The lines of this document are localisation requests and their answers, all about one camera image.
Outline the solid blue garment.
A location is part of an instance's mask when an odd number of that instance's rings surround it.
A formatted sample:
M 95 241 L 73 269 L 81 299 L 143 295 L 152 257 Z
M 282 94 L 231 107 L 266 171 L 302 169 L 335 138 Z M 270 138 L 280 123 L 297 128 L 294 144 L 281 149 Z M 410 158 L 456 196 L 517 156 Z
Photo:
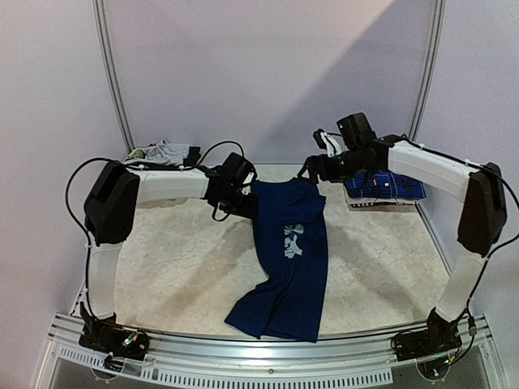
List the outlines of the solid blue garment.
M 326 198 L 297 179 L 255 182 L 252 192 L 255 251 L 267 279 L 236 301 L 225 323 L 256 339 L 315 343 L 328 278 Z

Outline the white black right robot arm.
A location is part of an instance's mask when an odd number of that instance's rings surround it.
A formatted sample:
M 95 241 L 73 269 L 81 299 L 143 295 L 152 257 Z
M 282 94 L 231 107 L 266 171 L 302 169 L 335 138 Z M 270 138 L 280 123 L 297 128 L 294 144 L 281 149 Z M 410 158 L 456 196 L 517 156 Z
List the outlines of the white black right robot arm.
M 451 228 L 457 259 L 434 308 L 442 321 L 457 320 L 470 303 L 508 219 L 501 167 L 456 158 L 397 135 L 371 139 L 349 150 L 324 131 L 313 136 L 323 153 L 307 157 L 300 171 L 313 182 L 344 182 L 361 171 L 385 170 L 418 180 L 458 203 Z

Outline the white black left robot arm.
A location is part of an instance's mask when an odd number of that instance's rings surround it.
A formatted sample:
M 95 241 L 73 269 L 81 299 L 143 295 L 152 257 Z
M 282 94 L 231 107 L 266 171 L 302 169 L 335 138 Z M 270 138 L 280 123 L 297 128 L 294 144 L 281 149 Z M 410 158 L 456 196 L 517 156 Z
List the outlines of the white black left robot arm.
M 84 203 L 88 254 L 85 265 L 84 313 L 96 321 L 90 340 L 104 352 L 121 343 L 113 322 L 117 262 L 129 237 L 139 205 L 170 200 L 201 199 L 214 212 L 254 218 L 256 197 L 245 191 L 257 178 L 254 165 L 233 153 L 214 167 L 152 169 L 108 161 Z

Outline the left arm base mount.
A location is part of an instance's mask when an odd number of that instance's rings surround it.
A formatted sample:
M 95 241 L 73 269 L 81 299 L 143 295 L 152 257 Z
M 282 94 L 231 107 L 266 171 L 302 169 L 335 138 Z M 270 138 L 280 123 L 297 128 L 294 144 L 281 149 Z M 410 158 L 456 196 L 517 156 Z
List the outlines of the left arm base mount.
M 142 361 L 150 345 L 149 336 L 139 329 L 126 329 L 116 324 L 115 317 L 98 319 L 91 316 L 81 302 L 79 312 L 84 327 L 79 337 L 79 345 L 111 357 L 125 357 Z

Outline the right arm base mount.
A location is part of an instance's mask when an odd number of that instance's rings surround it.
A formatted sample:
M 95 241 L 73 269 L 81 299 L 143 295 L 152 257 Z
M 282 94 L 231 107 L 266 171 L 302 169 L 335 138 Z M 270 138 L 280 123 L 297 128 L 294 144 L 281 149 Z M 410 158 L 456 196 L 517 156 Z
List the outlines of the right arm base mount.
M 458 331 L 458 323 L 467 319 L 470 343 L 462 350 L 462 340 Z M 465 308 L 458 318 L 448 322 L 432 309 L 426 322 L 427 327 L 421 331 L 400 331 L 390 341 L 390 347 L 398 361 L 407 361 L 420 357 L 432 356 L 455 350 L 447 364 L 453 365 L 464 357 L 474 344 L 477 334 L 475 318 L 468 308 Z

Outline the blue plaid flannel shirt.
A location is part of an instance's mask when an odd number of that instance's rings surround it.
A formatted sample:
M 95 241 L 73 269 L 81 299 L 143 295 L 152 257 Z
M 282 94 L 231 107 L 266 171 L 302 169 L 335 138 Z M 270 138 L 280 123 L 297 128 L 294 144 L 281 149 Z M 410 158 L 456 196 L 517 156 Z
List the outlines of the blue plaid flannel shirt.
M 352 199 L 421 200 L 427 197 L 421 181 L 385 171 L 356 173 L 346 179 L 345 189 Z

